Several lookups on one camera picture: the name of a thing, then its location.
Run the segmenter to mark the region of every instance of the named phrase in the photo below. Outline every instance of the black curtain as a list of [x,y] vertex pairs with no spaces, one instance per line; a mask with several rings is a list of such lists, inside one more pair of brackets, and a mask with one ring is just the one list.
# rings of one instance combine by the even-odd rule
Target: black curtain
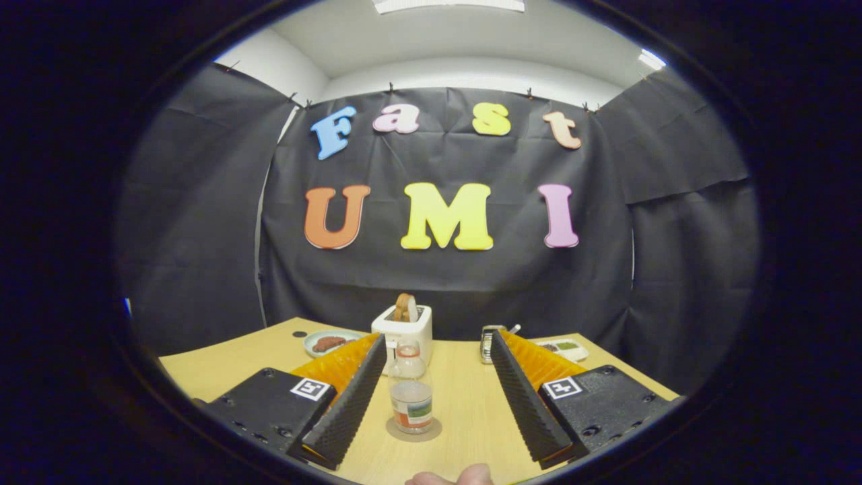
[[[505,136],[480,135],[473,106],[503,104],[512,128]],[[421,110],[410,134],[372,128],[390,104]],[[325,160],[312,124],[352,106],[357,114],[347,147]],[[576,125],[583,146],[563,148],[542,116],[560,110]],[[408,250],[407,184],[430,182],[451,203],[466,183],[485,184],[493,248]],[[306,241],[305,193],[332,187],[327,226],[343,224],[344,186],[371,188],[355,241],[322,250]],[[574,248],[550,249],[542,184],[572,188],[569,206],[580,236]],[[372,320],[402,291],[434,310],[434,337],[475,340],[484,324],[521,324],[522,335],[580,331],[612,352],[632,273],[630,216],[607,137],[594,114],[546,99],[501,91],[416,89],[379,92],[321,103],[303,111],[279,143],[266,182],[260,266],[270,324],[301,316],[368,331]]]
[[677,392],[733,342],[760,258],[745,162],[718,113],[664,69],[597,113],[634,226],[622,355]]
[[159,355],[264,328],[258,202],[287,98],[213,65],[158,114],[123,181],[116,258],[133,326]]

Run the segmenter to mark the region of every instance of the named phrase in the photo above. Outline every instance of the yellow letter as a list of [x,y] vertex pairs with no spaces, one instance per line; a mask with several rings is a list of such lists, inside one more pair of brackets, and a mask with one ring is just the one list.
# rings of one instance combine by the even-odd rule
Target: yellow letter
[[428,223],[441,248],[449,244],[459,223],[456,248],[482,250],[494,245],[494,240],[488,236],[485,219],[485,199],[490,195],[490,187],[464,184],[449,206],[434,184],[410,184],[404,187],[404,193],[410,196],[410,222],[407,236],[401,238],[402,248],[428,249],[431,246],[431,238],[425,234],[425,223]]
[[512,129],[507,116],[509,110],[502,104],[479,103],[473,106],[473,128],[482,135],[503,136]]

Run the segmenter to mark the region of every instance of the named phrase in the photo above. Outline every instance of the ceiling light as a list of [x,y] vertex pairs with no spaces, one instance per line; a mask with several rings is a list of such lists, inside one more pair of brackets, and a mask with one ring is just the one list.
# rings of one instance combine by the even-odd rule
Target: ceiling light
[[640,62],[643,62],[647,66],[650,66],[652,69],[655,69],[656,71],[658,71],[664,66],[667,66],[667,64],[663,60],[659,59],[659,56],[649,52],[646,49],[640,50],[640,57],[638,57],[638,60]]
[[515,12],[524,11],[524,0],[374,0],[374,7],[379,14],[436,5],[472,5]]

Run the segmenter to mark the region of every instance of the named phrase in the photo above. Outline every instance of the plate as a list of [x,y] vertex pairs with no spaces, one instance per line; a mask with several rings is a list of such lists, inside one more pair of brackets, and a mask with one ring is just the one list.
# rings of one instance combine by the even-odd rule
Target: plate
[[536,345],[539,346],[548,344],[552,345],[556,349],[548,350],[551,350],[554,354],[557,354],[558,356],[563,356],[572,362],[583,361],[583,359],[587,358],[587,356],[590,355],[590,352],[585,349],[583,345],[581,345],[572,338],[557,338],[553,340],[543,340],[541,342],[536,342]]
[[345,340],[351,340],[354,338],[359,340],[360,338],[362,338],[362,336],[360,334],[356,333],[355,331],[348,331],[348,330],[327,330],[327,331],[318,331],[318,332],[312,333],[311,335],[307,336],[305,338],[305,340],[303,340],[303,346],[305,347],[305,351],[308,352],[310,356],[312,356],[312,357],[325,356],[329,352],[332,352],[335,349],[340,349],[344,345],[344,344],[342,344],[342,345],[339,345],[338,347],[333,347],[332,349],[329,349],[325,352],[314,352],[312,349],[314,348],[317,341],[320,340],[322,337],[341,337]]

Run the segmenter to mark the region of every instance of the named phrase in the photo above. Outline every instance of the coaster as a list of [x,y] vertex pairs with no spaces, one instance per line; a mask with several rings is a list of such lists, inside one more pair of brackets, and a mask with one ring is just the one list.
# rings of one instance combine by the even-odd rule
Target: coaster
[[395,419],[389,418],[389,420],[386,421],[386,431],[401,441],[420,443],[422,441],[430,441],[437,438],[437,436],[440,435],[440,432],[443,431],[443,425],[440,424],[440,421],[438,421],[437,418],[431,418],[431,424],[428,425],[428,431],[425,431],[423,434],[410,434],[399,430],[398,426],[395,425]]

